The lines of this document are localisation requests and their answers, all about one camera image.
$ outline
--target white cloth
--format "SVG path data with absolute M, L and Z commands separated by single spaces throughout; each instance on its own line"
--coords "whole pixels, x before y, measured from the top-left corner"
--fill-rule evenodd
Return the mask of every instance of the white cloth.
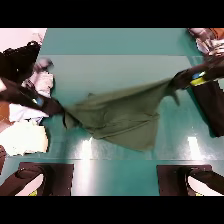
M 34 74 L 29 78 L 29 80 L 35 85 L 36 91 L 49 98 L 51 88 L 53 87 L 53 79 L 53 74 L 49 74 L 48 72 L 41 72 L 39 74 L 34 72 Z M 48 115 L 42 111 L 30 109 L 19 104 L 9 105 L 10 122 L 33 119 L 39 124 L 43 117 L 48 117 Z
M 0 145 L 10 155 L 47 151 L 48 139 L 44 126 L 35 121 L 15 122 L 0 133 Z

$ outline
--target olive garment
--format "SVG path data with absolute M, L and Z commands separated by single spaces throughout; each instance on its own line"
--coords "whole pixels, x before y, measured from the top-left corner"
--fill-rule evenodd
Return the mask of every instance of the olive garment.
M 65 108 L 64 124 L 71 128 L 81 123 L 94 138 L 130 149 L 152 147 L 158 129 L 159 103 L 167 95 L 175 96 L 171 80 L 90 94 L 88 99 Z

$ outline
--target green table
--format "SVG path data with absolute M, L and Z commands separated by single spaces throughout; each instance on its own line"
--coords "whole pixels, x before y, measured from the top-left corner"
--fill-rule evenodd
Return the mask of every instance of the green table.
M 51 29 L 39 58 L 55 67 L 53 96 L 63 105 L 88 93 L 102 93 L 173 77 L 202 61 L 183 28 Z M 188 91 L 178 91 L 180 106 L 166 97 L 153 150 L 134 151 L 92 139 L 81 128 L 66 131 L 61 116 L 44 120 L 49 152 L 8 158 L 3 181 L 20 161 L 75 164 L 73 195 L 158 195 L 157 164 L 210 163 L 224 175 L 224 138 L 212 138 Z

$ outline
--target table surface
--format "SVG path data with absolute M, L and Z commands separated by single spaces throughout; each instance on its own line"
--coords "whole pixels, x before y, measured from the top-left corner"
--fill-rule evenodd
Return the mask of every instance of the table surface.
M 202 61 L 184 28 L 48 28 L 41 57 L 55 65 L 52 96 L 64 106 L 88 93 L 173 77 Z M 49 151 L 8 157 L 0 183 L 22 161 L 74 163 L 72 195 L 158 195 L 157 164 L 211 164 L 224 175 L 224 138 L 212 136 L 190 90 L 177 93 L 179 106 L 170 97 L 160 104 L 153 149 L 140 152 L 92 139 L 81 128 L 65 130 L 62 117 L 54 116 L 43 121 Z

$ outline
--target green cloth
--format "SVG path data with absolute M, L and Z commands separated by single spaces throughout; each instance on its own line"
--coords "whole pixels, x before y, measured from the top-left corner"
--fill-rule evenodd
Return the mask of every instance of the green cloth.
M 65 124 L 76 125 L 73 118 L 96 139 L 131 148 L 154 146 L 158 128 L 157 108 L 163 97 L 174 95 L 171 79 L 111 93 L 90 95 L 88 99 L 65 108 Z

